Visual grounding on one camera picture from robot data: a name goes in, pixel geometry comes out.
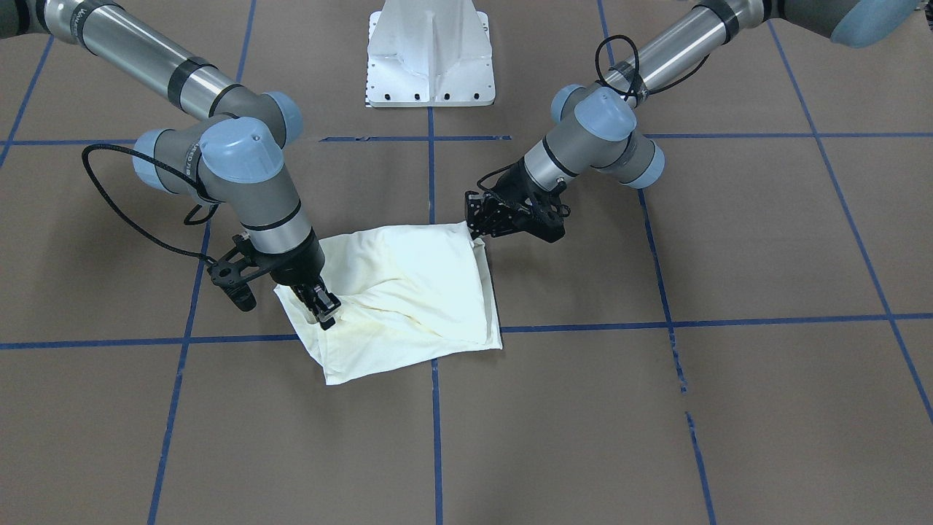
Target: white towel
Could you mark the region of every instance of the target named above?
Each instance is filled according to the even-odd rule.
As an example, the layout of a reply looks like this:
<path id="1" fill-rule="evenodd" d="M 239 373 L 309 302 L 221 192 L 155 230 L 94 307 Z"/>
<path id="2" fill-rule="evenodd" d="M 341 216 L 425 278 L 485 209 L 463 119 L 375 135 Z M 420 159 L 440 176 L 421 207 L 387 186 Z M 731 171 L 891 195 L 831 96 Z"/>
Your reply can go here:
<path id="1" fill-rule="evenodd" d="M 337 323 L 321 330 L 285 286 L 275 287 L 328 385 L 455 352 L 501 348 L 485 245 L 467 224 L 385 226 L 321 239 L 321 276 Z"/>

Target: light blue cap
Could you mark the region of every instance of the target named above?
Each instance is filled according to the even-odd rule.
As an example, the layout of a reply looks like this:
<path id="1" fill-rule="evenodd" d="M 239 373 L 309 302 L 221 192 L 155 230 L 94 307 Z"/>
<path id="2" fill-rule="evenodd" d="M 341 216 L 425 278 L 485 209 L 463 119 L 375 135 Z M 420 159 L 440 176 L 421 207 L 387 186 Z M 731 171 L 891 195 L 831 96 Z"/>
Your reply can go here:
<path id="1" fill-rule="evenodd" d="M 304 118 L 301 117 L 301 110 L 295 101 L 283 92 L 263 94 L 268 94 L 279 106 L 279 111 L 282 111 L 282 118 L 285 119 L 285 145 L 288 146 L 304 133 Z"/>
<path id="2" fill-rule="evenodd" d="M 218 122 L 198 142 L 207 167 L 220 178 L 240 184 L 256 184 L 275 177 L 285 156 L 269 127 L 252 117 Z"/>
<path id="3" fill-rule="evenodd" d="M 629 105 L 605 86 L 580 101 L 574 115 L 586 131 L 609 142 L 625 140 L 638 125 Z"/>
<path id="4" fill-rule="evenodd" d="M 864 48 L 890 35 L 917 7 L 916 0 L 862 0 L 832 31 L 830 40 Z"/>
<path id="5" fill-rule="evenodd" d="M 641 190 L 654 184 L 661 178 L 661 173 L 664 172 L 664 152 L 661 151 L 661 147 L 658 146 L 658 143 L 655 141 L 652 140 L 651 144 L 654 144 L 654 157 L 651 158 L 651 163 L 645 168 L 645 172 L 642 173 L 641 176 L 625 184 L 625 186 Z"/>
<path id="6" fill-rule="evenodd" d="M 550 101 L 550 117 L 555 124 L 561 122 L 561 115 L 564 113 L 564 106 L 567 105 L 567 99 L 570 98 L 570 94 L 576 90 L 582 90 L 583 86 L 579 84 L 570 84 L 568 86 L 563 86 L 557 94 L 554 95 L 554 100 Z"/>
<path id="7" fill-rule="evenodd" d="M 150 157 L 155 158 L 156 156 L 156 141 L 159 140 L 159 135 L 162 135 L 162 132 L 168 131 L 165 128 L 160 130 L 151 130 L 143 133 L 142 136 L 136 140 L 136 144 L 133 145 L 133 149 L 144 153 Z M 156 173 L 156 166 L 153 163 L 144 161 L 139 157 L 132 158 L 132 169 L 136 170 L 136 176 L 140 178 L 146 185 L 155 188 L 161 192 L 169 192 L 168 188 L 162 184 L 162 181 L 159 179 L 159 174 Z"/>

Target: white mounting bracket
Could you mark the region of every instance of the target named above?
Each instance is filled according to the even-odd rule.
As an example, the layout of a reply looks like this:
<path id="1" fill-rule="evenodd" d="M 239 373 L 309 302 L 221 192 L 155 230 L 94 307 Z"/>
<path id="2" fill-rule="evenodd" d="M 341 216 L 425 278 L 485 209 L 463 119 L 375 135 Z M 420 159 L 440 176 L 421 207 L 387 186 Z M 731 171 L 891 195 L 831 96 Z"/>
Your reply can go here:
<path id="1" fill-rule="evenodd" d="M 495 100 L 489 17 L 472 0 L 386 0 L 369 16 L 368 53 L 367 106 Z"/>

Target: folded cloth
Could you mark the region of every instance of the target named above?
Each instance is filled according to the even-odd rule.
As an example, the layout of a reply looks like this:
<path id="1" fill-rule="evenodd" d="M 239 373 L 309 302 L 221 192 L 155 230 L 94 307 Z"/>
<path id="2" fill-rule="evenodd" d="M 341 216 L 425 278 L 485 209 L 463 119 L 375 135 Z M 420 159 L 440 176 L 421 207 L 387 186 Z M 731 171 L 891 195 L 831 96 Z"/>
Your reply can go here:
<path id="1" fill-rule="evenodd" d="M 321 239 L 321 277 L 342 306 L 321 330 L 294 292 L 285 313 L 328 385 L 417 362 L 501 348 L 485 245 L 467 224 L 385 226 Z"/>

